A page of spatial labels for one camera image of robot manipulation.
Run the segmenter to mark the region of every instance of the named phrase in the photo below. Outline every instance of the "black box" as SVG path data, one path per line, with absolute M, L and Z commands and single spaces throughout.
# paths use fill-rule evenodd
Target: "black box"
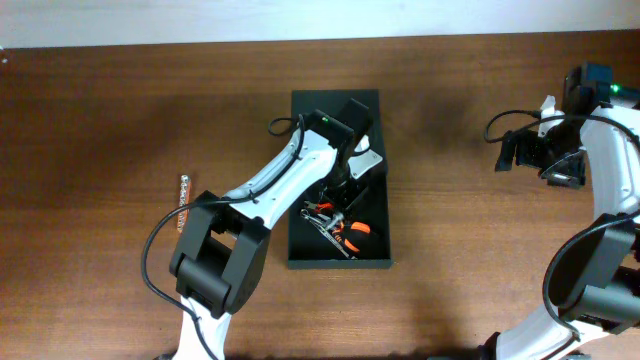
M 369 107 L 373 126 L 369 131 L 371 149 L 383 157 L 370 191 L 355 212 L 358 221 L 371 225 L 379 235 L 377 255 L 372 259 L 346 259 L 335 246 L 325 239 L 317 229 L 300 217 L 305 195 L 298 198 L 289 210 L 289 255 L 290 269 L 388 269 L 391 259 L 391 236 L 389 232 L 389 208 L 387 197 L 388 162 L 380 127 L 380 104 L 378 90 L 298 90 L 292 93 L 291 114 L 309 113 L 315 109 L 335 116 L 349 101 L 355 99 Z

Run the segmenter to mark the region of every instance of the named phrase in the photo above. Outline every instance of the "white backdrop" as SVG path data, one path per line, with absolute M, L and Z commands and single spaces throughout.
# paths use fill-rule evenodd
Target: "white backdrop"
M 5 48 L 639 27 L 640 0 L 0 0 Z

